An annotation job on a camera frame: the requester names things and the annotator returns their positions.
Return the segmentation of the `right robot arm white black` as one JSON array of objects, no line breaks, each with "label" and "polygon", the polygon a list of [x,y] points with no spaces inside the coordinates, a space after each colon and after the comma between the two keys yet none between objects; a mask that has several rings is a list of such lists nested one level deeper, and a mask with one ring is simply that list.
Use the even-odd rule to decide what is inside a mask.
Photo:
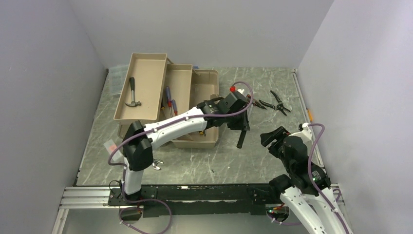
[{"label": "right robot arm white black", "polygon": [[299,132],[290,133],[281,126],[260,135],[261,145],[283,163],[287,172],[269,182],[269,198],[286,205],[310,234],[350,234],[329,176],[312,162],[316,144],[311,149],[306,145],[312,140],[311,127],[304,123]]}]

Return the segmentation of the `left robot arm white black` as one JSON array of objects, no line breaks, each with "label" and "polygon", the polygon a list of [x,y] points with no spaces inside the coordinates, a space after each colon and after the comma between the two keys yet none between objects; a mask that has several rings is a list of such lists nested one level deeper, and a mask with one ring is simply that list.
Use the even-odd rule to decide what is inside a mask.
[{"label": "left robot arm white black", "polygon": [[185,113],[161,122],[143,125],[136,121],[131,124],[122,142],[126,165],[121,199],[129,205],[139,200],[143,173],[153,164],[154,150],[186,134],[223,124],[245,133],[249,130],[247,110],[251,104],[252,100],[245,95],[232,91],[226,97],[205,100]]}]

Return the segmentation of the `claw hammer yellow black handle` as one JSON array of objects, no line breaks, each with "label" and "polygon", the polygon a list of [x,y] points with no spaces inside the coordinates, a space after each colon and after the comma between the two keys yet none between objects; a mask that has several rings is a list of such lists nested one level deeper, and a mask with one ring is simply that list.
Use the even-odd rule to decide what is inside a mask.
[{"label": "claw hammer yellow black handle", "polygon": [[131,89],[131,102],[130,103],[125,102],[125,105],[128,107],[141,106],[142,105],[141,102],[136,101],[135,99],[135,79],[134,77],[129,78],[129,84],[130,84],[130,89]]}]

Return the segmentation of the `orange handled pliers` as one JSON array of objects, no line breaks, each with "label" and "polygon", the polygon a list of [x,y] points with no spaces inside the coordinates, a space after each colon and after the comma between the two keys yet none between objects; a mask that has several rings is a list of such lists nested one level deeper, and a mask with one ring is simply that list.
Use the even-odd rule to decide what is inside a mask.
[{"label": "orange handled pliers", "polygon": [[248,100],[253,100],[252,104],[254,106],[266,110],[266,108],[258,100],[254,99],[254,98],[252,99],[250,94],[248,94],[246,97],[247,97]]}]

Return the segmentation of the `translucent brown tool box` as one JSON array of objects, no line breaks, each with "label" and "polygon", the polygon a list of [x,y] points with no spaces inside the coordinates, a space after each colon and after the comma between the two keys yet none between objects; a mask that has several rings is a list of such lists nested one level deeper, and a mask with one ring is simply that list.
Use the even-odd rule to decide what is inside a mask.
[{"label": "translucent brown tool box", "polygon": [[[131,102],[130,77],[135,79],[135,99],[141,106],[125,105],[125,102]],[[178,114],[183,114],[198,103],[219,96],[219,73],[194,69],[191,64],[175,64],[167,54],[132,53],[113,117],[119,123],[120,139],[137,120],[147,124],[170,118],[166,86],[170,87]]]}]

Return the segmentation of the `blue handle red collar screwdriver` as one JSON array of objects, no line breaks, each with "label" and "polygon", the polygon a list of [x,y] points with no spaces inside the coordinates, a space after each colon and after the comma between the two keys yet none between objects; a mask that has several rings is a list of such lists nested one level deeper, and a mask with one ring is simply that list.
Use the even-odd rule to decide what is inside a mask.
[{"label": "blue handle red collar screwdriver", "polygon": [[174,99],[172,99],[171,104],[172,104],[172,108],[173,108],[173,113],[175,114],[175,116],[177,116],[178,115],[178,108],[177,108],[176,101]]}]

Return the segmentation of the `red handled screwdriver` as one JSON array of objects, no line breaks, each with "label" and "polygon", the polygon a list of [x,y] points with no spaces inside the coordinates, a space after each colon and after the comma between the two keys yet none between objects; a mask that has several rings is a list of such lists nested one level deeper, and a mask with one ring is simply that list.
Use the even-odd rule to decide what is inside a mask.
[{"label": "red handled screwdriver", "polygon": [[165,92],[166,92],[166,97],[167,97],[167,104],[169,107],[169,115],[170,117],[172,117],[172,98],[171,98],[171,92],[170,92],[169,86],[165,87]]}]

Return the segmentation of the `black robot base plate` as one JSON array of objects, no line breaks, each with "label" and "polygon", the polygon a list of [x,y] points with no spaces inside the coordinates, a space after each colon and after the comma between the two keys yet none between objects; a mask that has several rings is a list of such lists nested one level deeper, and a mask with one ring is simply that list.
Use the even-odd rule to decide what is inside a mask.
[{"label": "black robot base plate", "polygon": [[143,185],[138,195],[124,198],[111,188],[110,207],[139,207],[144,217],[161,215],[265,215],[281,200],[267,183]]}]

